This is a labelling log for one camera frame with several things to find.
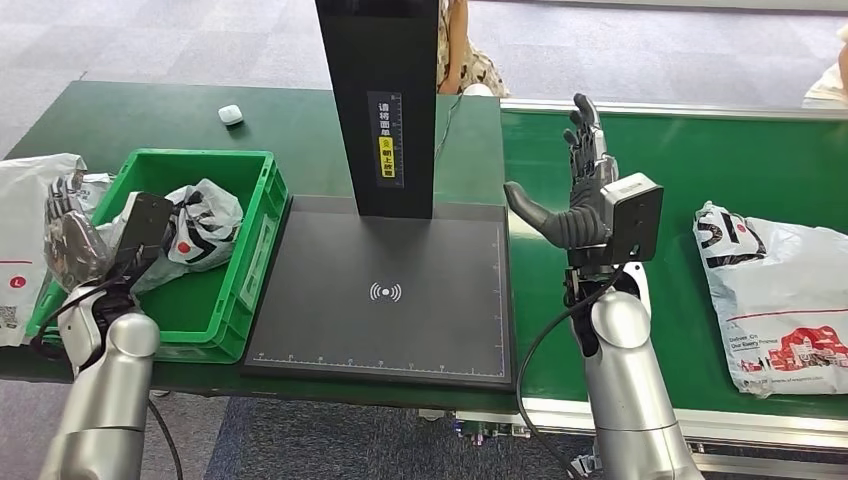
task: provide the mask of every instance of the wireless symbol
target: wireless symbol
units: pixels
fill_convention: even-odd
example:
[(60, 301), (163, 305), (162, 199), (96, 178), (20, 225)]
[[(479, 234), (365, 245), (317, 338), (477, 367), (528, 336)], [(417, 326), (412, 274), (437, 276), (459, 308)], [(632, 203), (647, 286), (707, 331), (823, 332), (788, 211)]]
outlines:
[(390, 298), (393, 302), (397, 303), (400, 301), (401, 295), (403, 295), (403, 290), (400, 288), (399, 284), (394, 284), (391, 288), (381, 287), (379, 283), (371, 284), (371, 289), (369, 290), (371, 300), (377, 301), (380, 298)]

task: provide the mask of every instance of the gray carpet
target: gray carpet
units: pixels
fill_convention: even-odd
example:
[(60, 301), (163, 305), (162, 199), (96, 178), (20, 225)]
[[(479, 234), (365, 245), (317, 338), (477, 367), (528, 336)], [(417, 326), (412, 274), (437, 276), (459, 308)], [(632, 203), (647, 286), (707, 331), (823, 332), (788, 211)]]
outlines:
[[(844, 17), (473, 0), (470, 36), (516, 97), (797, 106)], [(76, 79), (329, 88), (312, 0), (0, 0), (0, 158)], [(66, 387), (0, 381), (0, 480), (34, 478)], [(409, 410), (157, 400), (189, 480), (563, 478), (538, 443), (481, 448)], [(150, 419), (145, 480), (173, 477)], [(579, 437), (555, 440), (568, 455)], [(712, 476), (711, 478), (729, 478)]]

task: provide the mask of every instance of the green bin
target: green bin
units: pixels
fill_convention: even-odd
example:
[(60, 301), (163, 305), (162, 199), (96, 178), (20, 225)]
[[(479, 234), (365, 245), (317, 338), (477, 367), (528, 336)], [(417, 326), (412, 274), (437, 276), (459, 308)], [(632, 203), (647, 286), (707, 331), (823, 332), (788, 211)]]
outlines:
[[(289, 200), (270, 152), (140, 149), (130, 155), (92, 217), (109, 222), (131, 192), (166, 195), (208, 178), (238, 197), (244, 220), (230, 262), (190, 273), (139, 299), (159, 325), (157, 360), (235, 363), (244, 352), (271, 250)], [(36, 304), (27, 335), (62, 305), (64, 290), (53, 282)], [(48, 332), (57, 335), (55, 327)]]

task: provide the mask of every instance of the white object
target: white object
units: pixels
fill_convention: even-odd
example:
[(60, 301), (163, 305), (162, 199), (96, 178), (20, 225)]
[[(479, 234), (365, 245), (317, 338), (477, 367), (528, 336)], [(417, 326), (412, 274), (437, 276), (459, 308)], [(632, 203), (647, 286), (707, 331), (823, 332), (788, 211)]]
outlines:
[(465, 90), (462, 91), (463, 95), (471, 95), (476, 97), (494, 97), (495, 94), (492, 93), (492, 89), (487, 87), (482, 83), (474, 83), (468, 86)]
[(848, 236), (707, 202), (695, 238), (743, 393), (848, 393)]
[(82, 213), (89, 218), (94, 215), (100, 199), (109, 191), (113, 181), (114, 177), (108, 173), (89, 173), (82, 177), (82, 186), (76, 193)]
[(820, 110), (845, 110), (848, 108), (841, 100), (822, 100), (819, 98), (805, 98), (801, 102), (803, 108), (818, 108)]
[[(842, 27), (837, 35), (848, 44), (848, 25)], [(821, 79), (807, 92), (805, 98), (831, 100), (841, 105), (842, 108), (848, 108), (848, 93), (844, 89), (845, 80), (839, 72), (839, 64), (836, 63), (824, 72)]]
[(244, 121), (244, 116), (241, 114), (241, 109), (238, 105), (227, 105), (218, 109), (218, 118), (224, 122), (224, 125), (235, 125)]
[[(197, 185), (174, 190), (165, 198), (176, 207), (171, 215), (172, 237), (166, 239), (167, 251), (133, 286), (135, 293), (153, 290), (186, 273), (223, 265), (233, 253), (244, 217), (238, 198), (205, 178)], [(130, 194), (127, 205), (132, 201)], [(110, 248), (117, 246), (127, 215), (124, 211), (112, 222), (97, 227)]]
[(69, 153), (0, 162), (0, 346), (21, 344), (47, 275), (47, 185), (84, 170), (82, 158)]

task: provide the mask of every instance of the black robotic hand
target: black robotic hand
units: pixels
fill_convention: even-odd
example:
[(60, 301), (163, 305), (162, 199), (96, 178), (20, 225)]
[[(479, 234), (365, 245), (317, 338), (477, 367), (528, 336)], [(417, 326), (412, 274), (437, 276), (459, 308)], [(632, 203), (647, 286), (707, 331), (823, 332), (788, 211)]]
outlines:
[(618, 180), (616, 160), (607, 154), (604, 131), (595, 105), (583, 94), (574, 96), (577, 110), (570, 119), (575, 134), (565, 130), (571, 163), (570, 208), (553, 213), (534, 202), (516, 182), (504, 184), (509, 207), (553, 245), (566, 250), (600, 245), (612, 225), (604, 218), (601, 188)]

